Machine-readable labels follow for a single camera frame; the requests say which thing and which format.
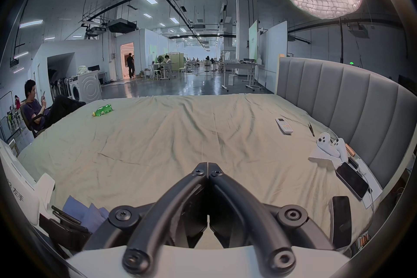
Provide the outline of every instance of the black smartphone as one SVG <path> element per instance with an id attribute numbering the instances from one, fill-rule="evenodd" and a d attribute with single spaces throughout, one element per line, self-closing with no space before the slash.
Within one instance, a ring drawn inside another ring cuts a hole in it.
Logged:
<path id="1" fill-rule="evenodd" d="M 368 183 L 346 162 L 336 169 L 336 175 L 352 191 L 358 200 L 362 200 L 369 189 Z"/>
<path id="2" fill-rule="evenodd" d="M 352 216 L 347 196 L 332 197 L 330 209 L 330 242 L 336 249 L 350 245 L 352 239 Z"/>

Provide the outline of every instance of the man using phone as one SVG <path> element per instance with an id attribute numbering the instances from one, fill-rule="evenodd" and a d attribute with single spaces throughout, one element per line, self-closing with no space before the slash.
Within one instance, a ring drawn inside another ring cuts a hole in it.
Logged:
<path id="1" fill-rule="evenodd" d="M 85 102 L 78 102 L 72 99 L 66 98 L 65 96 L 58 95 L 51 108 L 46 109 L 46 100 L 45 92 L 42 95 L 40 102 L 35 98 L 36 96 L 36 83 L 33 80 L 28 80 L 25 83 L 25 95 L 26 102 L 22 106 L 23 113 L 26 116 L 26 119 L 30 121 L 32 118 L 35 118 L 39 114 L 44 114 L 44 117 L 35 119 L 32 123 L 32 128 L 35 131 L 40 131 L 47 127 L 50 127 L 52 124 L 56 123 L 60 119 L 64 118 L 66 115 L 75 111 L 76 109 L 86 105 Z"/>

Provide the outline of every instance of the white stool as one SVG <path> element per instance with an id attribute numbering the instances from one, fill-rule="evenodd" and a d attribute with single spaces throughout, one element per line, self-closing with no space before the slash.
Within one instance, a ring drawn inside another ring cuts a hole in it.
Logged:
<path id="1" fill-rule="evenodd" d="M 161 79 L 162 79 L 161 70 L 160 69 L 155 69 L 154 70 L 154 76 L 152 77 L 152 81 L 155 79 L 155 74 L 156 74 L 156 79 L 158 80 L 158 73 L 159 73 L 159 75 L 161 76 Z"/>

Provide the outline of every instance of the air conditioner remote control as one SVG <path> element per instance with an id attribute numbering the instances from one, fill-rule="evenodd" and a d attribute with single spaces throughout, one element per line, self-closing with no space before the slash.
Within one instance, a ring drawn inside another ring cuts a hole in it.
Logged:
<path id="1" fill-rule="evenodd" d="M 288 122 L 283 119 L 283 118 L 275 118 L 276 123 L 279 125 L 279 127 L 281 128 L 281 130 L 286 134 L 286 135 L 290 135 L 291 133 L 293 133 L 293 129 L 292 127 L 288 124 Z"/>

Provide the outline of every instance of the person standing in doorway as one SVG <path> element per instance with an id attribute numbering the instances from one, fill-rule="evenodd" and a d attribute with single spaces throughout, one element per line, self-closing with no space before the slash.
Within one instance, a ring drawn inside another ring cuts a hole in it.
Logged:
<path id="1" fill-rule="evenodd" d="M 135 61 L 131 53 L 129 53 L 129 56 L 126 59 L 126 62 L 128 63 L 128 67 L 129 67 L 129 77 L 132 78 L 135 74 Z"/>

